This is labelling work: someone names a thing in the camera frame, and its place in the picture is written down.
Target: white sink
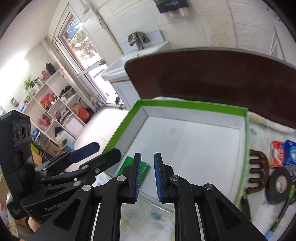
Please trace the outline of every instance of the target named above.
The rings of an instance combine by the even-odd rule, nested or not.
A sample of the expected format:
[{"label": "white sink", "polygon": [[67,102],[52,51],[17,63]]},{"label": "white sink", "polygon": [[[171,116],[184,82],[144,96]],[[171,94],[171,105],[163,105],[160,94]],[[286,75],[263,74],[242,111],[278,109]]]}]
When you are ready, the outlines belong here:
[{"label": "white sink", "polygon": [[161,52],[161,51],[166,51],[170,50],[171,46],[169,42],[163,42],[160,44],[154,44],[148,47],[145,47],[142,50],[139,51],[134,51],[131,53],[127,53],[123,55],[121,58],[116,60],[113,64],[111,64],[108,69],[106,69],[101,77],[103,80],[109,81],[109,82],[114,82],[114,81],[119,81],[119,80],[128,80],[129,77],[124,69],[124,64],[130,60],[134,59],[140,56],[148,55],[148,54],[153,54],[155,52]]}]

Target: dark brown headboard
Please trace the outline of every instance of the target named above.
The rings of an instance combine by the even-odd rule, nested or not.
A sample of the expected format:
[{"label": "dark brown headboard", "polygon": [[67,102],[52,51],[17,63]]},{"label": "dark brown headboard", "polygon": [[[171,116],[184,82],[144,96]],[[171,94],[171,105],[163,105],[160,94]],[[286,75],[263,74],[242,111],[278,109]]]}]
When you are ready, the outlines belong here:
[{"label": "dark brown headboard", "polygon": [[234,49],[194,48],[130,60],[125,69],[141,99],[242,106],[296,129],[296,69],[281,61]]}]

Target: blue trash can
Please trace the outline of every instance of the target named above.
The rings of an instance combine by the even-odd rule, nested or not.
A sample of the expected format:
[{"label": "blue trash can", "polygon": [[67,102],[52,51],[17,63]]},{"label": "blue trash can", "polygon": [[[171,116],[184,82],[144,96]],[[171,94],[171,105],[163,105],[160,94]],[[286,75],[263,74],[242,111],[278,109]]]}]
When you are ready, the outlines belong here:
[{"label": "blue trash can", "polygon": [[74,144],[72,142],[70,142],[67,138],[61,142],[60,148],[64,151],[68,151],[68,152],[75,150]]}]

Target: glass door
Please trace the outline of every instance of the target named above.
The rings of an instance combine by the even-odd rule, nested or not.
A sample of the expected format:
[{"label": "glass door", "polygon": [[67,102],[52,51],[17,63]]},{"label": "glass door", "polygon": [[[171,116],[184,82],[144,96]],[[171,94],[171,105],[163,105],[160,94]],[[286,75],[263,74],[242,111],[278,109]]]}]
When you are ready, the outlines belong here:
[{"label": "glass door", "polygon": [[108,68],[102,54],[97,50],[83,24],[71,7],[64,15],[64,22],[55,36],[56,45],[84,84],[93,95],[98,96],[106,106],[114,106],[117,94],[109,81],[101,74]]}]

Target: brown comb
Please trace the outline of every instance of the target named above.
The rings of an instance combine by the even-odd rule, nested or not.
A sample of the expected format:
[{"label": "brown comb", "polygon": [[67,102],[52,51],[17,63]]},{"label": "brown comb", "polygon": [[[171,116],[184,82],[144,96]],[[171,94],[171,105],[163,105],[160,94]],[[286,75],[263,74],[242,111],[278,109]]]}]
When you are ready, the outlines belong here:
[{"label": "brown comb", "polygon": [[249,178],[249,183],[258,183],[255,188],[247,188],[246,193],[251,194],[254,192],[259,192],[264,188],[269,177],[269,164],[267,157],[261,151],[250,150],[250,156],[257,156],[259,159],[250,159],[250,164],[259,164],[259,168],[251,168],[250,173],[259,173],[260,177]]}]

